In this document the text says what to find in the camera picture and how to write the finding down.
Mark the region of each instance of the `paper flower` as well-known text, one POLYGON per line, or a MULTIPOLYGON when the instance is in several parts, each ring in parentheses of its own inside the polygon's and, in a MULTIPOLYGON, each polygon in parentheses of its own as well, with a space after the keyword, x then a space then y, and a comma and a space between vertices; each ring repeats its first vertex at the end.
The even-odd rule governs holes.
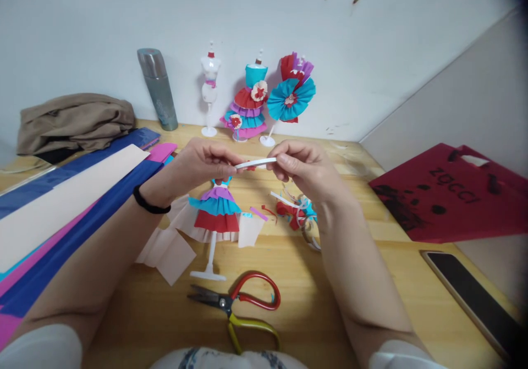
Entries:
POLYGON ((231 120, 231 124, 235 130, 238 130, 242 126, 242 118, 239 114, 234 113, 229 116, 229 119, 231 120))
POLYGON ((251 98, 253 98, 254 101, 262 101, 266 97, 266 94, 268 94, 268 83, 266 83, 266 81, 261 80, 253 85, 251 98))
POLYGON ((269 115, 275 120, 296 123, 315 95, 315 84, 308 78, 299 86, 299 79, 286 79, 272 90, 268 99, 269 115))

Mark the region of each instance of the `black hair tie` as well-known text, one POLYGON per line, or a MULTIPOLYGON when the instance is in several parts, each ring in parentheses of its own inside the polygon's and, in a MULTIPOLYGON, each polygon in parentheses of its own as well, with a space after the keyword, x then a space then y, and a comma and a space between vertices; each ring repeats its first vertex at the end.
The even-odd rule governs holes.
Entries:
POLYGON ((163 214, 167 213, 171 210, 171 206, 168 206, 167 208, 161 208, 156 206, 151 206, 147 201, 141 196, 141 193, 139 193, 139 188, 141 185, 138 185, 134 188, 134 198, 136 199, 137 204, 140 207, 143 207, 147 211, 153 214, 163 214))

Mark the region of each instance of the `thermos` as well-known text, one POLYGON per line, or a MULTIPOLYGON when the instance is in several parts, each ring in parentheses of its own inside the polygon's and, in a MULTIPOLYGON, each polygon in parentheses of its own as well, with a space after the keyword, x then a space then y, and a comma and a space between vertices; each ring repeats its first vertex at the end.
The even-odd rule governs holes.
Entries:
POLYGON ((163 130, 172 131, 178 128, 178 119, 174 110, 171 86, 161 51, 142 48, 137 51, 145 83, 147 83, 154 109, 158 114, 163 130))

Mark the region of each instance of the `dress form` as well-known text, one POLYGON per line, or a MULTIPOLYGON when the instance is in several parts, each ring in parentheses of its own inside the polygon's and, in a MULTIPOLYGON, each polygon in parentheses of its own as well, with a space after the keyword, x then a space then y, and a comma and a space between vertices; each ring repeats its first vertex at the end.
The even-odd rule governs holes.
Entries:
POLYGON ((202 128, 202 135, 206 137, 214 137, 217 133, 216 128, 211 125, 211 108, 218 96, 216 87, 216 77, 218 70, 222 65, 222 61, 215 57, 213 51, 213 42, 210 42, 210 49, 207 57, 200 59, 202 64, 202 72, 205 76, 205 83, 202 85, 202 99, 207 103, 207 118, 206 127, 202 128))

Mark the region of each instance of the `paper dress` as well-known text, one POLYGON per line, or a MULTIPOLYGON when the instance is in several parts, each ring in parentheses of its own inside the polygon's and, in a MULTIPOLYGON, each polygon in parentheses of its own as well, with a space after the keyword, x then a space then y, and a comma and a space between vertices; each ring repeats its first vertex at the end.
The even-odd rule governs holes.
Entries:
POLYGON ((268 85, 264 81, 268 68, 257 59, 246 65, 246 87, 241 89, 220 121, 230 128, 233 139, 242 141, 252 138, 264 130, 266 123, 262 107, 268 99, 268 85))
POLYGON ((306 110, 315 95, 315 84, 310 78, 314 65, 297 58, 297 53, 280 59, 282 82, 272 90, 268 99, 269 115, 275 120, 298 123, 298 116, 306 110))
POLYGON ((228 185, 229 182, 215 184, 199 200, 186 199, 171 225, 201 243, 210 243, 213 232, 217 232, 217 241, 238 241, 241 210, 228 185))

